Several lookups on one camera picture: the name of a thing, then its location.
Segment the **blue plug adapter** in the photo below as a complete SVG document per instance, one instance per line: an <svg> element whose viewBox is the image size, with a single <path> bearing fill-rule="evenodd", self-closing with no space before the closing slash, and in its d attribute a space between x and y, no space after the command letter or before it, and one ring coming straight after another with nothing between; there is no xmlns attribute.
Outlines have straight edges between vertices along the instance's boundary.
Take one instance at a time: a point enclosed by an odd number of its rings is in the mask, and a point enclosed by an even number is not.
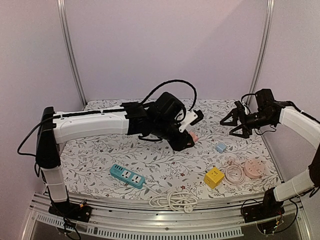
<svg viewBox="0 0 320 240"><path fill-rule="evenodd" d="M224 143L220 142L215 146L215 150L222 154L227 150L227 146Z"/></svg>

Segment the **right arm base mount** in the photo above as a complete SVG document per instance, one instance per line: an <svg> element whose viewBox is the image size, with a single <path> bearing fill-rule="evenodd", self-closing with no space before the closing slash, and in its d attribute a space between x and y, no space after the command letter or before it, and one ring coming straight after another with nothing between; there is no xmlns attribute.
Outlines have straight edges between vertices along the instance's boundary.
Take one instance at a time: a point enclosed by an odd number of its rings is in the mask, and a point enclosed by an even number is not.
<svg viewBox="0 0 320 240"><path fill-rule="evenodd" d="M245 223L256 222L284 214L283 204L283 201L264 204L255 199L247 199L241 205L240 214Z"/></svg>

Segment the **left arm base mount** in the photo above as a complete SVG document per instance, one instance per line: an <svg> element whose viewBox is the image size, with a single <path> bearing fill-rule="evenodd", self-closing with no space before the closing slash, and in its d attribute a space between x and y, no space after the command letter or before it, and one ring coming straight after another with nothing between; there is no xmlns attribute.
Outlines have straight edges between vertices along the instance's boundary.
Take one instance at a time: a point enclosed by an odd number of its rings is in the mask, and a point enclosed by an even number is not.
<svg viewBox="0 0 320 240"><path fill-rule="evenodd" d="M92 207L87 204L86 199L81 201L80 203L72 203L70 201L52 201L48 212L52 215L65 217L69 220L88 223L91 218Z"/></svg>

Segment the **teal power strip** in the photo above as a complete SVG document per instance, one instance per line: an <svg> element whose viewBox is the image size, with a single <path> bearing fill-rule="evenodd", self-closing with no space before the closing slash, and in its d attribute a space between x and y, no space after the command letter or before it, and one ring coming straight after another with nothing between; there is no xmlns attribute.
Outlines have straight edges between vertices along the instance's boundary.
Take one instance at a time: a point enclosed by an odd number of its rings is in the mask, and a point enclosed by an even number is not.
<svg viewBox="0 0 320 240"><path fill-rule="evenodd" d="M110 168L109 173L114 178L139 190L142 189L143 185L146 183L146 180L143 176L134 173L133 171L130 171L118 164L114 164Z"/></svg>

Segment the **pink plug adapter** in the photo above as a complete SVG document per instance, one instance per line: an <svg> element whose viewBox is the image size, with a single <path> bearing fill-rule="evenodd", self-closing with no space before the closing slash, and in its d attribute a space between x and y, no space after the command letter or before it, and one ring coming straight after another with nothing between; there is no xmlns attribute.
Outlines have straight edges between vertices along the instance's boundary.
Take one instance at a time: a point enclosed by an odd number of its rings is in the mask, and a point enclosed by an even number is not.
<svg viewBox="0 0 320 240"><path fill-rule="evenodd" d="M189 135L192 137L194 143L196 143L199 140L199 137L194 132L190 131Z"/></svg>

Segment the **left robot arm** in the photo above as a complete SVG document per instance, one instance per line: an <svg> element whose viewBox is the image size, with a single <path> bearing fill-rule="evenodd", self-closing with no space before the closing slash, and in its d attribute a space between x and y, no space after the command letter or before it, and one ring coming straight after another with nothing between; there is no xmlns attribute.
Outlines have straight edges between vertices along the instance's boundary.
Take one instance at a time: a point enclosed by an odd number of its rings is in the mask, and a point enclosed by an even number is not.
<svg viewBox="0 0 320 240"><path fill-rule="evenodd" d="M43 110L41 121L27 136L37 131L33 157L44 174L51 203L63 217L70 217L75 210L64 183L61 144L79 138L115 134L137 135L143 141L153 135L157 142L166 140L176 152L195 145L195 138L187 127L203 119L202 111L194 110L194 105L186 108L169 92L162 93L155 101L149 102L149 97L100 110L56 112L53 107Z"/></svg>

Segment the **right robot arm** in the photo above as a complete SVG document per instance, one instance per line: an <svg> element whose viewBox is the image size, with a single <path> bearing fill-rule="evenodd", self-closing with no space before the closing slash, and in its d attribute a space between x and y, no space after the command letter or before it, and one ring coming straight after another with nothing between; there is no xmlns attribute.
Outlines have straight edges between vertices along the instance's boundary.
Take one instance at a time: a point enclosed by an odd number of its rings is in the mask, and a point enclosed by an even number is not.
<svg viewBox="0 0 320 240"><path fill-rule="evenodd" d="M284 201L294 197L309 196L320 191L320 122L299 109L290 100L276 100L272 90L263 88L251 93L256 99L256 112L246 111L242 100L235 101L235 107L220 121L223 126L232 126L229 134L243 139L249 138L254 130L265 126L281 126L291 130L288 136L282 135L276 148L282 153L284 163L281 167L293 162L291 179L267 190L263 202L257 206L262 218L269 218L279 210Z"/></svg>

